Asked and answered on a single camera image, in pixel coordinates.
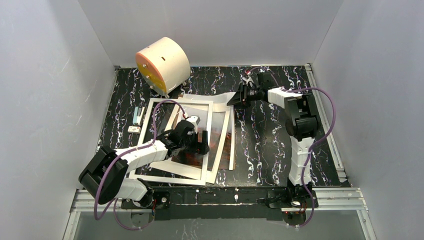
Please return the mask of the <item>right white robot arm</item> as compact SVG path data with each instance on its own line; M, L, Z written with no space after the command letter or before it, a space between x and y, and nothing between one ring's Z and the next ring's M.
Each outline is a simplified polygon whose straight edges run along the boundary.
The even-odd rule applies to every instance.
M278 204L304 203L313 197L311 146L321 127L321 119L312 93L294 93L279 86L270 73L258 73L258 83L244 77L237 91L226 103L234 108L247 108L253 101L265 101L279 106L285 113L285 130L291 141L291 165L287 186L275 190L265 199L270 208Z

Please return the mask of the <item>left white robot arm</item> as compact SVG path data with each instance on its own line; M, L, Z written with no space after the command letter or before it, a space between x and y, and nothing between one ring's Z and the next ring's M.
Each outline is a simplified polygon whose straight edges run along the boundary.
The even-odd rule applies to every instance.
M207 155L209 140L207 130L199 131L192 118L183 119L175 128L142 145L123 149L102 146L82 170L78 181L99 205L116 198L139 202L150 189L143 179L128 178L130 172L168 160L180 152Z

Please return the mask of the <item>autumn forest photo print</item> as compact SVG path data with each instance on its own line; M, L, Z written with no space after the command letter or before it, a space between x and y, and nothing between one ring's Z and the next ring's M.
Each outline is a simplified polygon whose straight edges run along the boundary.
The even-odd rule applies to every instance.
M178 98L197 100L197 101L213 101L213 111L211 120L210 140L208 141L208 171L212 171L216 156L220 153L220 162L218 165L219 170L234 170L235 169L235 125L234 125L234 108L227 106L227 102L234 95L233 92L222 93L218 95L194 95L185 94L180 95ZM219 150L221 140L223 123L227 109L229 110L228 125L226 128L225 138L222 150ZM185 105L184 109L189 116L198 115L200 123L198 124L198 141L202 140L202 131L206 130L207 126L207 110L206 105ZM177 156L171 159L172 162L190 166L192 168L201 169L204 155L188 152L180 152Z

